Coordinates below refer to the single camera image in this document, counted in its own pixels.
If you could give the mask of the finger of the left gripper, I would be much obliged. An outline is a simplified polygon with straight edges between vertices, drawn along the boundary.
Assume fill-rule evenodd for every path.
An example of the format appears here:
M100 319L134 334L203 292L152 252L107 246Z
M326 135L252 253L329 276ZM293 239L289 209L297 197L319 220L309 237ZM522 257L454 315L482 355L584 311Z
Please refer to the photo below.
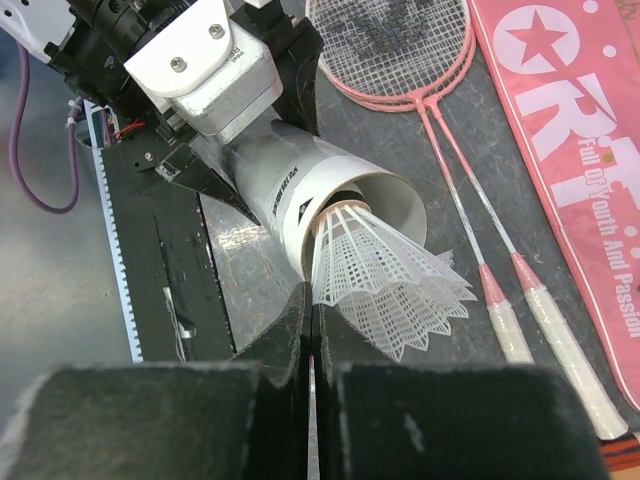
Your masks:
M173 148L156 165L155 171L168 183L213 198L261 225L236 189L186 143Z
M283 86L273 104L275 112L283 121L318 135L316 73L323 40L311 21L296 20L279 1L261 8L244 3L234 21L270 50Z

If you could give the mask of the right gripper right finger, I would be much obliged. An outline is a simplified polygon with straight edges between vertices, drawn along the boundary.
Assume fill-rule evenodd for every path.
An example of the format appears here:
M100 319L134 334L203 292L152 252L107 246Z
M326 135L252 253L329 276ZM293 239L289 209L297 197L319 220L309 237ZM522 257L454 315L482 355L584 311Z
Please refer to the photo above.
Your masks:
M604 479L569 383L532 365L399 365L312 310L324 479Z

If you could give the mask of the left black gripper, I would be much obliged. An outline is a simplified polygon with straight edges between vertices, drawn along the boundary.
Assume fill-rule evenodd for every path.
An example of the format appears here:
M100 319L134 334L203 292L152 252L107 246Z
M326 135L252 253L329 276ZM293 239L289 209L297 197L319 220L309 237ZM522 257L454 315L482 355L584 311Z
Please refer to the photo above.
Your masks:
M128 125L113 132L113 138L121 140L143 126L160 127L168 135L189 126L172 109L160 111L129 75L124 63L195 2L70 2L69 11L76 21L76 35L70 40L70 46L86 46L91 38L95 38L100 47L106 48L107 62L117 64L125 77L120 87L99 85L92 77L97 71L95 68L74 77L91 99L108 104L128 120Z

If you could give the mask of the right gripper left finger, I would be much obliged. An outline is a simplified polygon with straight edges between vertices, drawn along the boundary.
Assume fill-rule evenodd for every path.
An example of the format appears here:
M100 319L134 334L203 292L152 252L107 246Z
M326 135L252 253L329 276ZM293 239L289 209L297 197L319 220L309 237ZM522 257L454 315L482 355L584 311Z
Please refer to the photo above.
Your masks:
M65 366L20 397L1 437L5 479L302 479L305 286L226 361Z

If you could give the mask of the white shuttlecock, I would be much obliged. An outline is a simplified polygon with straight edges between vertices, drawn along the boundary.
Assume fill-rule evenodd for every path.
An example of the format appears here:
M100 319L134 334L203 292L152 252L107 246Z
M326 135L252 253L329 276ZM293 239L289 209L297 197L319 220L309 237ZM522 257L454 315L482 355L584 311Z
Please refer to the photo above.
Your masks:
M451 266L375 216L362 201L325 208L314 227L313 301L335 308L368 342L399 362L433 334L469 316L470 284Z

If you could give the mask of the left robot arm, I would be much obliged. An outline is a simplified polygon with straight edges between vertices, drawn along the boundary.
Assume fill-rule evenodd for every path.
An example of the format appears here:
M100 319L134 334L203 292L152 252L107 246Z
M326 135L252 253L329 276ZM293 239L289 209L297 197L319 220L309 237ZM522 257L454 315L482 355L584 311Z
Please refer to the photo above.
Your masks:
M246 202L194 141L226 145L270 109L318 130L322 40L278 1L5 1L1 25L23 58L144 131L140 169L240 212Z

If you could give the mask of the white shuttlecock tube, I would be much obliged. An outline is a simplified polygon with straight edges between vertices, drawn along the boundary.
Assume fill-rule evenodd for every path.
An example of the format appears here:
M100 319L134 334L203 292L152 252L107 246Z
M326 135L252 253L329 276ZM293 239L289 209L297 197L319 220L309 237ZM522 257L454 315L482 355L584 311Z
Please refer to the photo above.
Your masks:
M401 176L281 120L256 121L223 148L221 166L250 211L311 278L312 224L338 191L359 192L372 213L423 246L427 213Z

